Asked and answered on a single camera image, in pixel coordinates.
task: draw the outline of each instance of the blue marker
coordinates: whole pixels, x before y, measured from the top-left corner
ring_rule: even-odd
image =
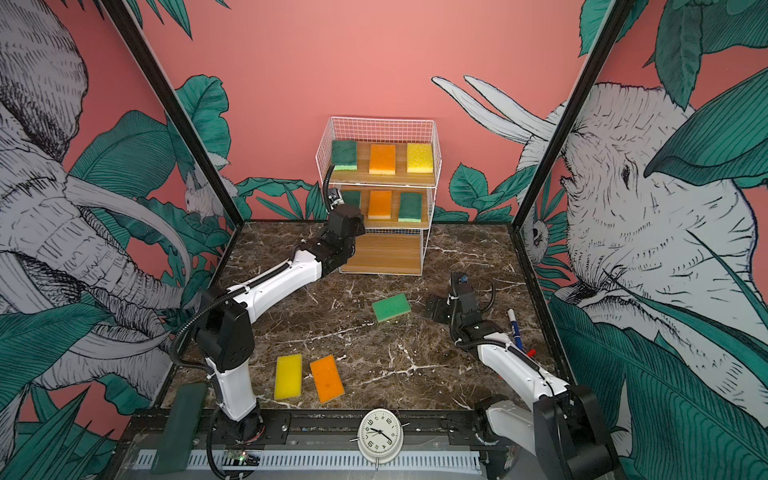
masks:
[[[515,335],[515,345],[520,349],[521,352],[524,352],[523,350],[523,339],[520,337],[520,329],[518,328],[518,322],[515,319],[515,311],[513,309],[507,310],[507,315],[509,316],[509,323],[512,325],[512,332]]]

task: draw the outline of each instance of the dark green scouring pad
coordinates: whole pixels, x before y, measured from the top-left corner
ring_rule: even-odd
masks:
[[[414,192],[402,192],[400,194],[400,212],[397,215],[399,222],[422,221],[423,196]]]
[[[380,322],[411,311],[411,304],[408,303],[404,293],[373,302],[372,307],[373,312],[376,314],[376,319]]]
[[[344,199],[345,204],[360,208],[360,193],[360,190],[344,190],[341,198]]]
[[[357,170],[357,142],[334,140],[331,147],[331,163],[336,170]]]

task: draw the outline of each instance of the sponge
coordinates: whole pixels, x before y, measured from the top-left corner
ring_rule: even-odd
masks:
[[[395,174],[395,145],[371,145],[371,163],[368,173],[375,175]]]
[[[344,395],[344,385],[339,377],[339,370],[336,369],[336,361],[333,355],[328,355],[320,360],[310,363],[312,377],[315,379],[317,387],[317,396],[320,403],[329,402],[338,396]]]
[[[277,357],[275,400],[301,395],[301,354]]]
[[[409,174],[430,174],[433,172],[432,145],[408,144],[406,164]]]
[[[406,299],[404,293],[385,298],[384,300],[379,300],[378,302],[373,302],[371,306],[373,307],[373,312],[376,314],[376,319],[380,322],[411,311],[411,304],[408,303],[408,299]]]
[[[402,192],[400,194],[400,212],[397,216],[397,221],[422,221],[422,198],[423,196],[416,192]]]
[[[331,145],[331,163],[336,170],[357,170],[357,142],[334,140]]]
[[[371,190],[368,220],[389,220],[390,218],[392,218],[392,191]]]
[[[360,208],[360,190],[344,190],[341,193],[344,203]]]

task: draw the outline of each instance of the pink wall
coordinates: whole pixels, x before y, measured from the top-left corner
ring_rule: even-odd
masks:
[[[144,34],[175,88],[198,74],[222,80],[232,147],[221,173],[234,183],[317,181],[314,156],[331,115],[431,118],[443,155],[437,204],[464,210],[448,194],[458,164],[485,173],[493,188],[515,172],[522,147],[489,134],[430,78],[464,84],[471,74],[546,116],[584,61],[581,6],[554,3],[187,2],[194,40],[166,12],[162,24],[141,7]],[[274,217],[249,204],[253,217]]]

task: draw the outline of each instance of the marble tabletop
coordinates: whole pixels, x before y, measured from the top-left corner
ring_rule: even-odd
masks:
[[[253,278],[285,260],[300,239],[321,223],[247,223],[223,267],[218,283],[229,286]],[[301,409],[470,409],[493,395],[524,404],[488,367],[454,347],[448,327],[425,317],[431,294],[444,296],[452,270],[465,271],[485,304],[490,282],[496,301],[486,319],[510,330],[507,309],[515,309],[523,343],[535,359],[554,372],[528,287],[505,225],[433,225],[421,276],[362,275],[334,272],[290,294],[253,324],[256,348],[250,358],[253,391],[264,408]],[[404,293],[412,312],[377,322],[371,303]],[[301,353],[301,396],[273,399],[278,356]],[[310,362],[333,355],[344,395],[320,404]],[[201,359],[190,342],[186,359]],[[178,387],[204,381],[198,370],[179,369],[162,406],[169,407]],[[207,406],[213,406],[209,395]]]

